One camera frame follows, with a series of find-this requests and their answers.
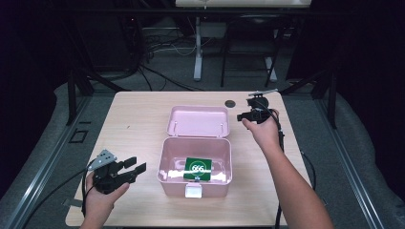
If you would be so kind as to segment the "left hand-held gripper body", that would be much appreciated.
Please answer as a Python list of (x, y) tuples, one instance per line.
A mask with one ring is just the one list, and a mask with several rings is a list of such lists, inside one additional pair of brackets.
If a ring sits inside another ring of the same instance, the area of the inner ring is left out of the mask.
[(125, 169), (123, 161), (117, 161), (115, 155), (104, 149), (90, 162), (87, 169), (94, 173), (93, 184), (100, 193), (110, 194), (122, 184), (136, 180), (136, 177), (130, 175), (131, 171), (119, 173), (121, 169)]

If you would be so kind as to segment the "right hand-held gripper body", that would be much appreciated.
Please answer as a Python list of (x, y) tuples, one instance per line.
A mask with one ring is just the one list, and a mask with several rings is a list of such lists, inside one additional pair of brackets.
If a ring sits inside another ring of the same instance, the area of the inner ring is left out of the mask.
[(257, 124), (264, 123), (269, 118), (272, 118), (276, 123), (279, 122), (278, 115), (273, 109), (269, 108), (269, 102), (265, 94), (268, 94), (268, 91), (255, 92), (248, 95), (246, 102), (250, 107), (250, 111), (242, 113), (243, 119), (256, 122)]

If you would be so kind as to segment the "pink storage box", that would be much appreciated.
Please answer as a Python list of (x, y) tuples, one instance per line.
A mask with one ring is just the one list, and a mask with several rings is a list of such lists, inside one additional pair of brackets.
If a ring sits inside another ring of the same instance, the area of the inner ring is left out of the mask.
[[(228, 110), (225, 107), (175, 106), (162, 143), (157, 178), (164, 193), (179, 198), (223, 198), (232, 180)], [(211, 179), (183, 178), (188, 157), (212, 160)]]

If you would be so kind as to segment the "green card box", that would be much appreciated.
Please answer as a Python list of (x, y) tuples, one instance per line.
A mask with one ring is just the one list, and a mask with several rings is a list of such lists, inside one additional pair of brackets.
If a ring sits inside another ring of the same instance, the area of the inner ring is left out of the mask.
[(183, 178), (195, 181), (209, 181), (211, 179), (211, 172), (211, 159), (188, 157), (185, 161)]

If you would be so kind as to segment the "person's right hand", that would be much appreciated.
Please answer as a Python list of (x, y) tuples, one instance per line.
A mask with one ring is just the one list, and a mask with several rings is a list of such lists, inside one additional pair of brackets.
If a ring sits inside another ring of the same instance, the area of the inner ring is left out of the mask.
[(265, 154), (280, 150), (278, 126), (273, 117), (268, 118), (265, 122), (257, 124), (242, 119), (243, 125), (251, 131), (253, 138)]

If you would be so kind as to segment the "person's left hand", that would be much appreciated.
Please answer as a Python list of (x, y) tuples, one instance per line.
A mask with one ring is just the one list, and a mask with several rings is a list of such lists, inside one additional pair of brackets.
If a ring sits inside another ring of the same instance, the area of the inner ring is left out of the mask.
[(84, 218), (105, 219), (112, 213), (116, 201), (129, 189), (130, 184), (124, 183), (114, 192), (105, 195), (93, 187), (93, 173), (86, 177), (87, 197), (85, 200), (86, 213)]

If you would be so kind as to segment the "black metal stand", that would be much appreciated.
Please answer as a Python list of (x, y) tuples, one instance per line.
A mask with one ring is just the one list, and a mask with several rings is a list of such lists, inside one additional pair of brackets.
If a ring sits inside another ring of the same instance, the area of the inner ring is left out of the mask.
[(245, 14), (227, 22), (221, 47), (221, 86), (227, 72), (249, 71), (265, 71), (267, 86), (290, 23), (280, 14)]

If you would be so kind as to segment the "white desk leg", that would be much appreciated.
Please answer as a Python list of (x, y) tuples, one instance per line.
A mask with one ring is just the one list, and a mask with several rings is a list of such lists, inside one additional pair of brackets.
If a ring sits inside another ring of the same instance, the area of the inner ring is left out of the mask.
[(202, 69), (203, 69), (203, 53), (202, 53), (202, 38), (201, 38), (201, 21), (200, 18), (196, 18), (195, 23), (195, 39), (196, 39), (196, 56), (195, 56), (195, 67), (194, 67), (194, 80), (200, 81), (202, 79)]

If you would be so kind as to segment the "white desk top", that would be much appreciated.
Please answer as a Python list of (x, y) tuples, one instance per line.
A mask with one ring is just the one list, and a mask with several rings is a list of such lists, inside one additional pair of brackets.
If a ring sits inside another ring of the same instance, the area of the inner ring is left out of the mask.
[(309, 8), (312, 0), (175, 0), (183, 8)]

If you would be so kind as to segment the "black frame post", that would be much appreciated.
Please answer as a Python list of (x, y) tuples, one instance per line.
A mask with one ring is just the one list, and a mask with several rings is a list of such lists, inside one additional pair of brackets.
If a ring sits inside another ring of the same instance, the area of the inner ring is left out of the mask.
[(71, 125), (76, 117), (76, 95), (75, 95), (74, 73), (70, 73), (68, 80), (68, 104), (69, 104), (69, 116), (67, 126)]
[(330, 74), (330, 89), (328, 101), (328, 121), (333, 129), (336, 128), (335, 124), (335, 102), (336, 102), (336, 75), (335, 72)]

